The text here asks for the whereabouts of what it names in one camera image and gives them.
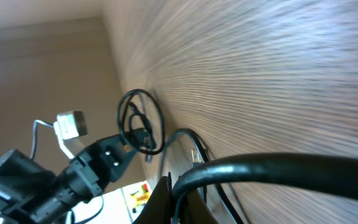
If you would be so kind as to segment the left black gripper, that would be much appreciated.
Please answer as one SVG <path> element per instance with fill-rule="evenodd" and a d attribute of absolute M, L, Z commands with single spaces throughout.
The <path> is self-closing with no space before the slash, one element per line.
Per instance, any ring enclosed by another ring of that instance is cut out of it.
<path fill-rule="evenodd" d="M 150 146 L 151 140 L 145 128 L 126 134 L 134 146 Z M 86 147 L 63 172 L 63 182 L 71 197 L 82 202 L 100 196 L 109 181 L 115 182 L 123 176 L 137 152 L 118 134 L 100 139 L 97 146 Z"/>

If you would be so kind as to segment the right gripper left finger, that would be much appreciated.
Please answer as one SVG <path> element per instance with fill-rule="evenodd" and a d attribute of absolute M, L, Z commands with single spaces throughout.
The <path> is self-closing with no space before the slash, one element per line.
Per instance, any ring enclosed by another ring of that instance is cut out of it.
<path fill-rule="evenodd" d="M 158 181 L 144 209 L 133 224 L 171 224 L 172 178 L 163 176 Z"/>

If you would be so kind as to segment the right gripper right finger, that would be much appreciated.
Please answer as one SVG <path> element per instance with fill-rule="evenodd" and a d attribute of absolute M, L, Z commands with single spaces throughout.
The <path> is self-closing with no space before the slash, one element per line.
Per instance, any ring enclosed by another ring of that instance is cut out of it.
<path fill-rule="evenodd" d="M 186 196 L 185 224 L 218 224 L 198 190 L 194 190 Z"/>

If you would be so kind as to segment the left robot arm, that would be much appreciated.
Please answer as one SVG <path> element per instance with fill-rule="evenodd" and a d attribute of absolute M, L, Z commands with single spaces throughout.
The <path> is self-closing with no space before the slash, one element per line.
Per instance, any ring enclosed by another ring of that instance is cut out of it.
<path fill-rule="evenodd" d="M 80 202 L 103 194 L 119 180 L 139 147 L 155 147 L 144 129 L 100 139 L 79 152 L 60 175 L 17 149 L 0 158 L 0 215 L 13 223 L 52 223 Z"/>

